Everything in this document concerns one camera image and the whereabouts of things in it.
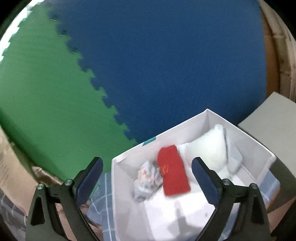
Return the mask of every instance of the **metal bolt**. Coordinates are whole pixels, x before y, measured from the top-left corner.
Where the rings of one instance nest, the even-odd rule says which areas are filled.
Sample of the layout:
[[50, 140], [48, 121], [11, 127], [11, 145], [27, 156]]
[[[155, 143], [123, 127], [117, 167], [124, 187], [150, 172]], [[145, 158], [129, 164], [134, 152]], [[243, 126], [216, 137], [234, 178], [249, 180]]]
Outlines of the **metal bolt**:
[[224, 185], [230, 185], [230, 183], [231, 183], [231, 181], [227, 178], [223, 179], [222, 182]]
[[73, 181], [71, 179], [68, 179], [68, 180], [65, 181], [65, 185], [70, 186], [72, 184], [72, 182]]
[[257, 188], [258, 188], [257, 184], [255, 184], [255, 183], [251, 183], [250, 186], [251, 186], [251, 188], [253, 188], [253, 189], [257, 189]]
[[40, 183], [40, 184], [38, 184], [37, 189], [41, 190], [43, 187], [44, 187], [44, 184]]

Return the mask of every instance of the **red object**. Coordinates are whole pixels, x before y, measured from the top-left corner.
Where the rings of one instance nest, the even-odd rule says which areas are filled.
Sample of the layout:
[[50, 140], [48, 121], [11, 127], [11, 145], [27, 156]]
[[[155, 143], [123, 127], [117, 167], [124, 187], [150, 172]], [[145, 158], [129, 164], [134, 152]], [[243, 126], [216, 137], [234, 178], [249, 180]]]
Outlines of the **red object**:
[[190, 191], [183, 161], [176, 146], [161, 148], [157, 156], [157, 162], [163, 176], [163, 190], [166, 196]]

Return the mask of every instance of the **open cardboard box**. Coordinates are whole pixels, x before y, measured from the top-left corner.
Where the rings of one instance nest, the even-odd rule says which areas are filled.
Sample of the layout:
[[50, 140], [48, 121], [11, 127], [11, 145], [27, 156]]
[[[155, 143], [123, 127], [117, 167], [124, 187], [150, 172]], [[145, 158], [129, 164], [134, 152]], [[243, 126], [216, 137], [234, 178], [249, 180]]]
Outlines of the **open cardboard box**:
[[276, 159], [275, 155], [245, 132], [206, 109], [112, 160], [113, 216], [117, 240], [151, 241], [156, 239], [151, 231], [151, 222], [147, 216], [145, 202], [137, 203], [133, 200], [133, 182], [137, 178], [141, 165], [147, 160], [156, 160], [162, 147], [192, 142], [216, 124], [221, 124], [225, 128], [226, 136], [237, 146], [243, 157], [242, 167], [236, 176], [246, 186], [250, 183], [261, 184], [270, 165]]

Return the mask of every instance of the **red pouch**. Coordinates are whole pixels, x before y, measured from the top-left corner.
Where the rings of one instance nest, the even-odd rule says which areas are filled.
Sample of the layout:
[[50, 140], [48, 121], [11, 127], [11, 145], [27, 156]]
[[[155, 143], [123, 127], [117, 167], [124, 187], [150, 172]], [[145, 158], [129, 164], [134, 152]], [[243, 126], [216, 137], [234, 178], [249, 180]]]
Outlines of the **red pouch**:
[[190, 191], [183, 161], [176, 146], [161, 148], [157, 156], [157, 162], [163, 176], [163, 190], [166, 196]]

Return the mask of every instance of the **green foam mat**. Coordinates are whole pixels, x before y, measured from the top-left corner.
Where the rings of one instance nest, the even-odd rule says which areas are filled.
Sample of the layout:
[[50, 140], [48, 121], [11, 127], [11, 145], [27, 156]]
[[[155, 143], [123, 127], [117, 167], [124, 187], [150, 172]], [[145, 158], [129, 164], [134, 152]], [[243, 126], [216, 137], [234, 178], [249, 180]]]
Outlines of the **green foam mat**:
[[0, 63], [0, 124], [31, 160], [61, 179], [74, 178], [94, 156], [111, 160], [133, 147], [106, 108], [104, 91], [89, 82], [91, 71], [56, 33], [48, 9], [36, 5], [11, 39]]

